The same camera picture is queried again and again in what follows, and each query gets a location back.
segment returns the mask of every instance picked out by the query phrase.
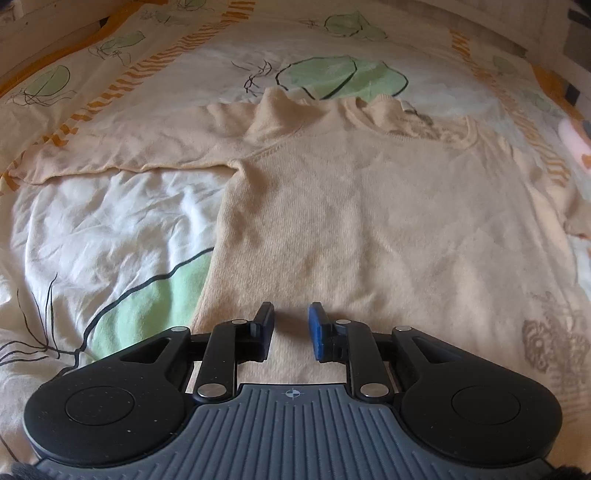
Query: bed frame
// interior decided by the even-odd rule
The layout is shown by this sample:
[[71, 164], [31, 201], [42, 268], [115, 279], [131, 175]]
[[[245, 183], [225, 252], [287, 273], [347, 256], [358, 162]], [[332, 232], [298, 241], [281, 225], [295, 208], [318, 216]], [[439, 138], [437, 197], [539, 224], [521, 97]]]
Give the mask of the bed frame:
[[[87, 36], [96, 31], [101, 18], [114, 13], [127, 1], [13, 0], [8, 9], [0, 12], [0, 83], [39, 56], [63, 48], [68, 43], [75, 44], [80, 41], [81, 35]], [[396, 6], [402, 3], [407, 7], [421, 2], [436, 7], [440, 14], [444, 10], [485, 27], [487, 31], [519, 46], [530, 62], [553, 70], [570, 82], [581, 92], [591, 110], [591, 73], [563, 53], [570, 28], [568, 11], [574, 6], [571, 0], [385, 2]]]

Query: bed sheet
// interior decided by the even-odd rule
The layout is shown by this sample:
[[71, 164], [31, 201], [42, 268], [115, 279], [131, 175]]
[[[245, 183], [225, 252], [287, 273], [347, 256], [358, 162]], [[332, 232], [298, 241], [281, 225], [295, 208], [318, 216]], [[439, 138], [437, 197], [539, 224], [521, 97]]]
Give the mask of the bed sheet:
[[[568, 214], [578, 192], [591, 198], [556, 135], [565, 114], [527, 62], [385, 5], [131, 3], [107, 27], [104, 38], [2, 91], [0, 471], [13, 459], [33, 459], [21, 415], [41, 383], [189, 324], [207, 275], [232, 170], [109, 171], [40, 185], [14, 177], [24, 162], [68, 148], [93, 124], [187, 104], [256, 102], [276, 85], [295, 97], [387, 93], [428, 115], [470, 115], [531, 154], [558, 215]], [[145, 142], [158, 141], [154, 127]], [[571, 233], [579, 283], [591, 295], [591, 244], [584, 232]], [[569, 360], [575, 380], [568, 388], [549, 386], [581, 450], [559, 440], [551, 458], [591, 468], [583, 450], [591, 440], [580, 423], [591, 407], [586, 319], [556, 308], [564, 310], [557, 313], [563, 340], [579, 342], [567, 352], [578, 356]], [[534, 366], [530, 374], [543, 380]]]

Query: metal bolt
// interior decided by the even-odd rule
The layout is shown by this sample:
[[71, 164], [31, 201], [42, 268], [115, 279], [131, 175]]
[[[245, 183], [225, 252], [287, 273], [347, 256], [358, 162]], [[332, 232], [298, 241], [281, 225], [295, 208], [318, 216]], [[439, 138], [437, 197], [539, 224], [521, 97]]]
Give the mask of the metal bolt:
[[383, 383], [366, 383], [359, 389], [362, 395], [369, 398], [378, 398], [388, 395], [390, 389]]
[[197, 393], [203, 398], [218, 398], [226, 393], [226, 387], [220, 383], [206, 383], [197, 389]]

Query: crosshair logo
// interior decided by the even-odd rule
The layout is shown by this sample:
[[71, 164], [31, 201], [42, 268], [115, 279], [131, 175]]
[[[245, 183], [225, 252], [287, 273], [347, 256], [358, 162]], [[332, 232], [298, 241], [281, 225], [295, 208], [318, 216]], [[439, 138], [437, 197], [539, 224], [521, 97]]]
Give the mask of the crosshair logo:
[[301, 391], [296, 390], [294, 388], [292, 388], [291, 390], [288, 390], [287, 392], [285, 392], [285, 396], [286, 397], [290, 397], [290, 398], [297, 398], [301, 395]]

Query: bed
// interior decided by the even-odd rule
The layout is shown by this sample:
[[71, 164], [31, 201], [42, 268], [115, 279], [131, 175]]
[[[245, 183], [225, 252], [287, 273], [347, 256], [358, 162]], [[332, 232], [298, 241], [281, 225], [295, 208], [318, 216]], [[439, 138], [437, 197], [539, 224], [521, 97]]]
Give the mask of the bed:
[[[270, 87], [315, 99], [382, 94], [426, 115], [469, 115], [535, 162], [532, 195], [550, 206], [540, 228], [553, 225], [547, 255], [564, 278], [555, 290], [523, 292], [520, 316], [503, 319], [511, 344], [499, 343], [498, 325], [461, 333], [445, 314], [436, 325], [397, 314], [550, 388], [564, 425], [549, 460], [591, 469], [591, 182], [558, 138], [558, 123], [580, 114], [551, 72], [591, 98], [590, 74], [562, 54], [568, 3], [391, 3], [103, 2], [85, 25], [67, 29], [108, 16], [90, 37], [55, 51], [40, 39], [27, 50], [48, 55], [0, 86], [0, 471], [34, 460], [21, 415], [40, 384], [168, 327], [194, 325], [234, 174], [163, 164], [72, 175], [67, 163], [47, 170], [47, 152], [83, 149], [92, 129], [112, 119], [257, 103]], [[157, 144], [160, 130], [154, 124], [134, 141]], [[300, 374], [274, 380], [326, 380]]]

